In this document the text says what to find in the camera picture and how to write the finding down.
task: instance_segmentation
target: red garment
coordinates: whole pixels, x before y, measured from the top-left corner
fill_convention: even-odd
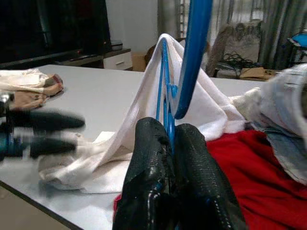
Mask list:
[[[258,131],[207,142],[226,174],[249,229],[307,229],[307,186],[292,180]]]

